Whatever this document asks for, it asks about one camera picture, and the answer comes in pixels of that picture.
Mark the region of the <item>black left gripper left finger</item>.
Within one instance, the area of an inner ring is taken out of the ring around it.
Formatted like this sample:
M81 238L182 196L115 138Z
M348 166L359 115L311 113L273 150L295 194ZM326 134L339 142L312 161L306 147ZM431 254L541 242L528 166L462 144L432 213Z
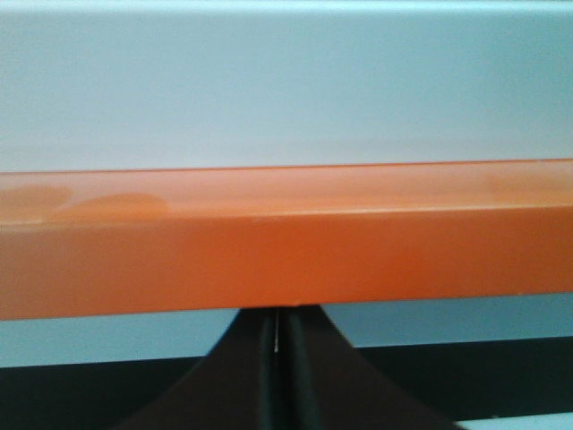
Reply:
M117 429L272 429L275 312L242 310L210 353Z

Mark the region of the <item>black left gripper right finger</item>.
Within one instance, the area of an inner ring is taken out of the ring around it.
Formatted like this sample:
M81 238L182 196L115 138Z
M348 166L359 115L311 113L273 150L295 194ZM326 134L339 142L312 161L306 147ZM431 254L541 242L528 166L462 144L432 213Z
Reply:
M287 392L300 429L455 429L380 373L318 305L279 311Z

